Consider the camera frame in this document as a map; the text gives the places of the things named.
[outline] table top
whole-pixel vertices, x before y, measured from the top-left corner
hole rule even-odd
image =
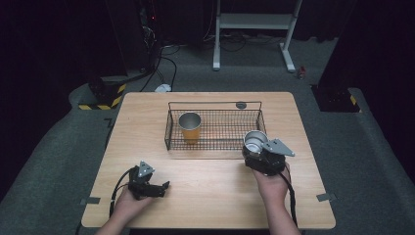
[[[108,220],[116,183],[144,161],[156,170],[151,184],[170,181],[170,186],[163,198],[156,198],[128,227],[267,228],[265,208],[242,151],[176,151],[167,150],[164,143],[169,102],[239,101],[260,101],[268,137],[279,138],[296,153],[287,157],[287,163],[296,191],[299,228],[333,228],[336,221],[330,203],[316,198],[326,191],[295,99],[288,92],[126,94],[90,195],[100,202],[87,204],[83,226],[101,227]],[[289,196],[286,207],[290,211]]]

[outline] wire basket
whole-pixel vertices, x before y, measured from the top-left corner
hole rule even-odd
[[[201,133],[196,144],[184,141],[179,117],[199,114]],[[238,150],[251,130],[266,134],[261,102],[170,102],[164,142],[167,150]]]

